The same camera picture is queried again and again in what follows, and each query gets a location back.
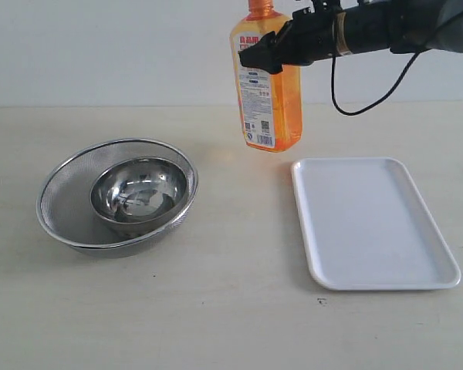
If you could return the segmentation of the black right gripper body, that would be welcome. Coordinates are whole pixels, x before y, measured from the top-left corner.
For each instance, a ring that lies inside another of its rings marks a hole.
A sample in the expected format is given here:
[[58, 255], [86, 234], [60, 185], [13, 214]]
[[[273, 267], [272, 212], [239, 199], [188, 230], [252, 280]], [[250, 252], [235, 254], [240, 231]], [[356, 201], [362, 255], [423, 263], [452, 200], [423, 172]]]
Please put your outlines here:
[[316, 61], [338, 56], [336, 17], [340, 1], [312, 1], [313, 10], [302, 8], [276, 33], [274, 60], [282, 66], [310, 66]]

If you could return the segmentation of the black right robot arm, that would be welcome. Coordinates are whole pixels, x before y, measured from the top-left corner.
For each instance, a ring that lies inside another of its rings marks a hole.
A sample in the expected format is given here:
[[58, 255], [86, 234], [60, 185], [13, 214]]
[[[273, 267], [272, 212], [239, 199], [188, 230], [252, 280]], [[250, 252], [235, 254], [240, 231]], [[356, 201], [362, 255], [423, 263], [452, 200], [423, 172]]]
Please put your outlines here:
[[242, 66], [280, 73], [333, 56], [388, 49], [463, 53], [463, 1], [314, 1], [292, 14], [277, 32], [239, 52]]

